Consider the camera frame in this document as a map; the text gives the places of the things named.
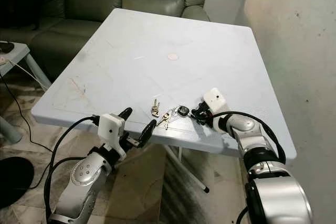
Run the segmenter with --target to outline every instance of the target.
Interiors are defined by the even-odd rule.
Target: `table top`
[[[6,60],[10,60],[14,63],[18,63],[29,53],[29,48],[26,44],[15,43],[15,42],[12,42],[12,43],[14,44],[13,50],[7,54],[0,53],[0,56],[3,56]],[[9,62],[7,62],[4,65],[1,65],[0,66],[1,75],[4,76],[5,74],[7,74],[8,71],[12,69],[12,67],[13,65],[10,64]]]
[[[230,109],[264,120],[287,160],[296,157],[253,32],[248,27],[114,9],[32,109],[40,123],[69,127],[91,114],[131,107],[125,130],[138,135],[179,104],[195,108],[217,87]],[[97,132],[87,122],[78,129]],[[238,156],[237,143],[191,118],[156,127],[151,142]]]

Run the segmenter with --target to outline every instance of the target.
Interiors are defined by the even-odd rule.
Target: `tiled floor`
[[[41,88],[21,74],[8,74],[5,79],[31,125],[33,140],[53,148],[66,129],[38,124],[31,116],[30,109],[43,95]],[[48,164],[50,153],[29,142],[27,125],[2,83],[0,114],[24,135],[17,144],[10,144],[0,136],[0,160],[10,156],[29,159],[35,168],[34,185]],[[57,159],[85,156],[95,145],[100,145],[96,135],[74,130],[59,148]],[[170,158],[166,158],[160,145],[150,144],[145,152],[132,150],[128,157],[129,161],[109,176],[98,195],[89,223],[233,223],[245,206],[236,158],[184,149],[183,162],[209,187],[210,193],[206,194]],[[75,163],[66,162],[56,170],[51,206],[55,206],[67,185]],[[0,223],[45,223],[43,184],[44,180],[19,201],[1,209]]]

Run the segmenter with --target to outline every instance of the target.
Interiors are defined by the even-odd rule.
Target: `green leather sofa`
[[[114,8],[207,20],[204,0],[46,0],[39,28],[0,28],[0,40],[25,43],[51,81]]]

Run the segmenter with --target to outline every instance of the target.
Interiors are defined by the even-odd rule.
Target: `sofa armrest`
[[[210,21],[208,15],[202,7],[198,5],[188,6],[183,10],[182,18],[197,19],[203,21]]]

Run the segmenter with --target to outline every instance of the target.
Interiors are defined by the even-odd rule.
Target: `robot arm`
[[[119,116],[104,114],[99,117],[98,135],[104,144],[94,147],[89,155],[79,161],[71,171],[70,180],[62,192],[56,210],[48,223],[87,223],[96,202],[97,194],[105,184],[118,160],[124,160],[132,147],[143,147],[152,135],[156,120],[143,130],[138,140],[124,132],[125,120],[132,109],[127,108]]]
[[[220,132],[227,132],[237,143],[248,172],[245,185],[247,208],[252,224],[310,224],[312,212],[302,187],[278,157],[260,123],[238,115],[212,115],[229,111],[227,103],[214,88],[203,96],[204,102],[192,115]]]

